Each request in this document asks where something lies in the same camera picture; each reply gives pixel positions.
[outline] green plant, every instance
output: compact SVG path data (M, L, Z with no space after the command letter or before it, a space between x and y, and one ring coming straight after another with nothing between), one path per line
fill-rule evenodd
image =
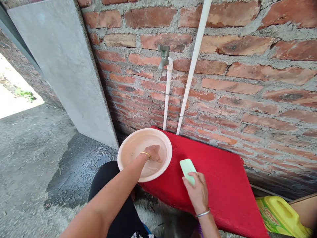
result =
M24 91L21 88L16 89L16 96L24 97L30 102L33 102L36 99L32 92Z

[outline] water tap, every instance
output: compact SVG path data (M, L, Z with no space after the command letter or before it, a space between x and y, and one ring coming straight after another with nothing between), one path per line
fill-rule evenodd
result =
M164 66L168 65L169 46L158 45L158 51L161 51L161 63L158 66L159 75L162 77Z

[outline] red mat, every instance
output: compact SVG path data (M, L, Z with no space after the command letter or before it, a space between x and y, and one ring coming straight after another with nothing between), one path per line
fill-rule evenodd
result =
M249 238L269 237L244 171L243 160L238 155L163 132L172 143L172 160L160 177L140 183L145 191L174 208L194 214L179 165L180 160L190 158L196 170L205 175L209 207L217 227Z

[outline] plastic basin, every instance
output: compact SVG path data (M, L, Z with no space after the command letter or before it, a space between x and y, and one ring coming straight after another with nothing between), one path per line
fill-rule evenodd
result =
M135 131L124 140L118 152L120 171L150 145L160 145L158 154L162 163L157 161L145 163L139 182L154 180L164 173L171 162L172 144L163 132L152 128Z

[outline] hand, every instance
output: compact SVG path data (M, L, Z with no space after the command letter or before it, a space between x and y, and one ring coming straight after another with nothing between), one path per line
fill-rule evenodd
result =
M148 146L145 148L144 152L148 153L151 156L151 161L162 163L162 160L159 157L159 145Z
M195 209L196 215L199 215L208 210L208 190L205 176L202 173L195 172L189 172L188 175L194 177L195 185L192 186L185 177L183 177L183 182Z

